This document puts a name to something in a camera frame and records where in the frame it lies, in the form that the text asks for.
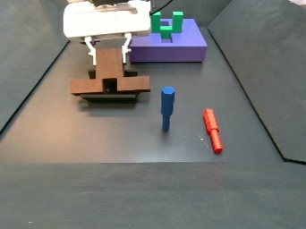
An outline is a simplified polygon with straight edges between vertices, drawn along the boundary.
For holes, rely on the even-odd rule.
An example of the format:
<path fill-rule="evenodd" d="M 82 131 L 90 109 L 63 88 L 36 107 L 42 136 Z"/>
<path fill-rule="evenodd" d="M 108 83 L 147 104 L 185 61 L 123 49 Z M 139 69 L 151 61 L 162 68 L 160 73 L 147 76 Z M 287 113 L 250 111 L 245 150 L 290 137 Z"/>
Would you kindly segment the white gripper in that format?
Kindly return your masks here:
<path fill-rule="evenodd" d="M 127 63 L 131 34 L 147 36 L 151 32 L 151 2 L 131 0 L 126 3 L 95 6 L 88 1 L 71 3 L 63 12 L 63 33 L 67 38 L 86 38 L 86 45 L 96 66 L 92 37 L 124 34 L 122 61 Z"/>

